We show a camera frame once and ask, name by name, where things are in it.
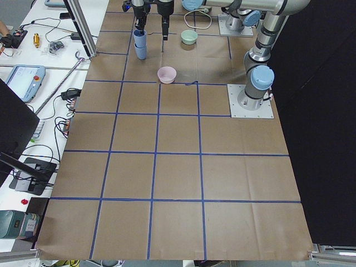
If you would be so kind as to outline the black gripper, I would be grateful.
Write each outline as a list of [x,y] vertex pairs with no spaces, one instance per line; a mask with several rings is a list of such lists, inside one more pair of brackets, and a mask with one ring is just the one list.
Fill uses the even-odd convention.
[[142,6],[132,4],[134,15],[136,17],[135,27],[139,31],[143,31],[146,26],[147,15],[150,13],[151,5],[144,3]]
[[169,16],[174,12],[174,0],[158,0],[157,12],[162,16],[162,38],[167,41],[169,36]]

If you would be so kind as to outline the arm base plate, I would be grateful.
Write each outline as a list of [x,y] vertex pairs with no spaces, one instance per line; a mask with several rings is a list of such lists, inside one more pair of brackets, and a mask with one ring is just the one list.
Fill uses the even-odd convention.
[[228,14],[218,15],[220,36],[252,38],[252,27],[244,26],[239,18]]
[[274,118],[271,101],[269,99],[266,101],[262,100],[257,110],[247,110],[238,102],[238,96],[241,92],[244,92],[245,85],[227,84],[227,88],[232,118]]

